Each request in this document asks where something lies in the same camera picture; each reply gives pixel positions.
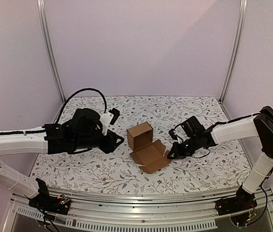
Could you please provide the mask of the brown cardboard box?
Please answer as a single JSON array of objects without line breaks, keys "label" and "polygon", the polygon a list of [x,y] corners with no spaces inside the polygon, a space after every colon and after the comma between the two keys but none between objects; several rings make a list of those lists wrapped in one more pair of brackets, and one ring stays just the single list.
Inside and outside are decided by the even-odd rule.
[{"label": "brown cardboard box", "polygon": [[161,140],[153,140],[153,128],[148,122],[127,129],[127,142],[132,152],[130,157],[139,169],[147,174],[153,174],[167,167],[171,160],[169,153]]}]

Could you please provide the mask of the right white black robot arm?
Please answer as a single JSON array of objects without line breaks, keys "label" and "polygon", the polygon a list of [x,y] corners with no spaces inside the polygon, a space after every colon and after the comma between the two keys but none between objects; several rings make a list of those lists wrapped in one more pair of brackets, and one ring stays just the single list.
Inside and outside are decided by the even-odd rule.
[{"label": "right white black robot arm", "polygon": [[273,171],[273,108],[264,106],[257,113],[216,122],[208,128],[192,116],[179,124],[179,127],[188,139],[178,139],[172,144],[167,154],[169,160],[192,157],[201,148],[208,149],[228,141],[259,138],[262,145],[261,155],[240,187],[243,192],[232,199],[232,207],[242,211],[251,202],[249,194],[255,193]]}]

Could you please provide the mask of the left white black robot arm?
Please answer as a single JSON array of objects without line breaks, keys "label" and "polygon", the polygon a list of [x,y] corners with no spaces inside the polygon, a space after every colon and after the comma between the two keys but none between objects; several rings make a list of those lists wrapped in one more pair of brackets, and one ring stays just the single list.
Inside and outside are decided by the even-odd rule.
[{"label": "left white black robot arm", "polygon": [[[120,113],[117,109],[99,115],[96,111],[77,109],[72,119],[63,124],[45,124],[28,130],[0,131],[0,156],[43,153],[69,155],[100,149],[112,153],[123,143],[124,138],[112,132]],[[22,193],[44,210],[53,206],[47,185],[40,179],[30,179],[9,167],[0,159],[0,184]]]}]

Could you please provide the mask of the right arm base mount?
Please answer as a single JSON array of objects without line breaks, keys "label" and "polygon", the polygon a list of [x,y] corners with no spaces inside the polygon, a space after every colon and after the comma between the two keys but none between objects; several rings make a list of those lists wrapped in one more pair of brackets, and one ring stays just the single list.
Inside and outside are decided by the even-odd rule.
[{"label": "right arm base mount", "polygon": [[257,201],[254,194],[250,194],[243,190],[242,187],[236,191],[234,197],[223,197],[215,202],[215,209],[218,215],[233,214],[240,211],[257,207]]}]

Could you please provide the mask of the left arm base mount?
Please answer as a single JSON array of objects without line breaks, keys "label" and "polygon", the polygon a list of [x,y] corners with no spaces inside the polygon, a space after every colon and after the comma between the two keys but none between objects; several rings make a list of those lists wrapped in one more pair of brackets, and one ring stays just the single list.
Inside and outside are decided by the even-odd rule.
[{"label": "left arm base mount", "polygon": [[71,206],[71,198],[61,194],[59,196],[49,195],[46,183],[39,179],[35,179],[38,183],[38,195],[29,198],[29,206],[41,211],[57,213],[60,215],[68,215]]}]

